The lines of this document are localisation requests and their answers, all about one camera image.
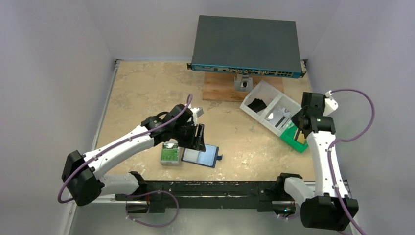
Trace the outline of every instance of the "marble surface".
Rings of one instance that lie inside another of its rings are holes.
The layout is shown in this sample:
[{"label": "marble surface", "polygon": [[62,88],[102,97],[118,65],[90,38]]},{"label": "marble surface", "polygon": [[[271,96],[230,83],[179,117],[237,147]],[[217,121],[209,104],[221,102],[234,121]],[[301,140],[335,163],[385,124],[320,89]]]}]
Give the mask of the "marble surface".
[{"label": "marble surface", "polygon": [[[205,143],[219,147],[223,160],[216,168],[181,162],[160,164],[161,145],[140,152],[110,173],[137,171],[147,180],[275,180],[281,172],[314,180],[311,152],[295,151],[279,137],[239,109],[239,102],[203,101],[202,72],[188,71],[185,62],[121,62],[98,147],[125,135],[148,116],[170,111],[193,94],[193,107],[202,107]],[[310,91],[308,78],[284,78],[284,92],[301,102]]]}]

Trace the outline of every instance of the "purple cable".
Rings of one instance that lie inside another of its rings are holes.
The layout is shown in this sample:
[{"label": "purple cable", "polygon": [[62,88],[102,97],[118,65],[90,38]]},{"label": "purple cable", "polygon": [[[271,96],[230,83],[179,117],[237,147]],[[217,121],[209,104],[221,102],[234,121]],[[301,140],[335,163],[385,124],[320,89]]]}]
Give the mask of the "purple cable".
[{"label": "purple cable", "polygon": [[[192,98],[193,98],[193,95],[192,94],[189,94],[188,96],[187,96],[187,104],[184,106],[184,109],[182,109],[176,116],[174,116],[174,118],[172,118],[172,119],[170,119],[169,121],[167,121],[167,122],[165,122],[165,123],[163,123],[163,124],[161,124],[160,126],[157,126],[157,127],[155,127],[155,128],[153,128],[153,129],[151,129],[151,130],[148,130],[148,131],[145,131],[145,132],[143,132],[143,133],[139,133],[139,134],[136,134],[136,135],[133,135],[133,136],[131,136],[130,138],[126,138],[126,139],[124,139],[124,140],[121,140],[121,141],[119,141],[119,142],[117,142],[117,143],[115,143],[115,144],[113,144],[113,145],[111,145],[111,146],[109,146],[108,148],[106,148],[106,149],[104,149],[104,150],[102,150],[101,152],[99,152],[99,154],[97,154],[96,155],[96,157],[97,158],[99,158],[99,157],[101,157],[104,153],[106,153],[106,152],[108,152],[108,151],[110,151],[111,149],[113,149],[113,148],[115,148],[115,147],[117,147],[117,146],[120,146],[121,144],[123,144],[123,143],[125,143],[125,142],[127,142],[127,141],[129,141],[130,139],[135,139],[135,138],[138,138],[138,137],[141,137],[141,136],[144,136],[144,135],[147,135],[147,134],[150,134],[150,133],[152,133],[152,132],[154,132],[154,131],[157,131],[158,129],[160,129],[160,128],[163,128],[163,127],[165,127],[165,126],[167,126],[167,125],[169,125],[170,123],[172,123],[172,122],[174,122],[176,119],[178,119],[185,111],[186,111],[186,109],[189,107],[189,105],[190,105],[190,103],[192,102]],[[64,192],[64,190],[65,190],[65,188],[66,188],[66,186],[68,186],[68,183],[74,178],[74,176],[82,169],[82,168],[84,168],[85,166],[87,166],[89,163],[91,163],[93,160],[94,160],[95,158],[91,158],[91,159],[89,159],[88,161],[86,161],[86,162],[84,162],[82,165],[80,165],[66,180],[65,180],[65,182],[64,182],[64,184],[62,185],[62,187],[61,187],[61,189],[59,190],[59,193],[58,193],[58,202],[59,203],[67,203],[67,202],[70,202],[70,201],[72,201],[73,200],[73,198],[70,198],[70,199],[67,199],[67,200],[62,200],[62,193]]]},{"label": "purple cable", "polygon": [[165,194],[170,195],[170,196],[174,199],[174,202],[176,203],[176,213],[174,214],[174,216],[173,216],[173,218],[172,218],[171,220],[169,220],[167,223],[164,223],[164,224],[147,224],[147,223],[141,222],[141,221],[139,221],[139,220],[136,220],[136,219],[132,218],[132,217],[128,214],[128,204],[125,206],[125,213],[127,214],[127,218],[131,219],[132,221],[134,221],[134,222],[136,222],[136,223],[139,223],[139,224],[145,225],[145,226],[147,226],[147,227],[152,227],[152,228],[161,228],[161,227],[165,227],[165,226],[167,226],[167,225],[169,225],[169,224],[173,223],[173,221],[174,221],[174,220],[177,218],[177,216],[179,215],[179,202],[177,201],[177,198],[176,198],[173,194],[171,194],[170,192],[167,192],[167,191],[162,191],[162,190],[157,190],[157,191],[148,192],[148,193],[141,194],[141,195],[129,196],[129,197],[131,197],[131,198],[134,198],[134,197],[143,197],[143,196],[147,196],[147,195],[151,195],[151,194],[155,194],[155,193],[159,193],[159,192],[161,192],[161,193],[165,193]]},{"label": "purple cable", "polygon": [[[328,146],[328,151],[327,151],[327,157],[328,157],[328,165],[329,165],[329,168],[330,168],[330,173],[331,173],[331,179],[333,180],[333,185],[337,185],[337,179],[336,179],[336,176],[335,176],[335,174],[334,174],[334,167],[333,167],[333,162],[332,162],[332,160],[331,160],[331,149],[334,147],[334,145],[335,144],[337,144],[338,142],[351,142],[351,141],[354,141],[354,140],[356,140],[356,139],[358,139],[359,137],[361,137],[364,133],[366,133],[367,131],[368,131],[368,129],[370,128],[370,126],[372,126],[372,124],[373,124],[373,120],[374,120],[374,118],[375,118],[375,107],[374,107],[374,104],[373,104],[373,102],[372,102],[372,100],[371,100],[371,98],[367,95],[367,94],[365,94],[365,93],[363,93],[363,92],[361,92],[361,91],[358,91],[358,90],[355,90],[355,89],[340,89],[340,90],[334,90],[334,91],[332,91],[332,93],[336,93],[336,92],[342,92],[342,91],[351,91],[351,92],[357,92],[357,93],[360,93],[360,94],[362,94],[368,101],[369,101],[369,103],[370,103],[370,107],[371,107],[371,118],[370,118],[370,121],[369,121],[369,124],[366,126],[366,128],[360,133],[360,134],[358,134],[358,135],[356,135],[355,137],[353,137],[353,138],[351,138],[351,139],[348,139],[348,140],[344,140],[344,139],[335,139],[329,146]],[[334,190],[335,190],[335,192],[336,192],[336,195],[337,195],[337,197],[338,198],[342,198],[342,196],[340,195],[340,191],[339,191],[339,188],[337,188],[337,187],[335,187],[334,188]],[[351,221],[351,223],[354,225],[354,227],[362,234],[362,235],[367,235],[364,231],[363,231],[363,229],[356,223],[356,221],[354,221],[354,219],[353,219],[353,217],[351,216],[351,214],[350,214],[350,212],[348,211],[348,209],[347,209],[347,207],[346,207],[346,205],[345,205],[345,203],[344,203],[344,201],[343,200],[339,200],[340,201],[340,205],[342,206],[342,208],[343,208],[343,210],[345,211],[345,214],[346,214],[346,216],[348,217],[348,219]]]}]

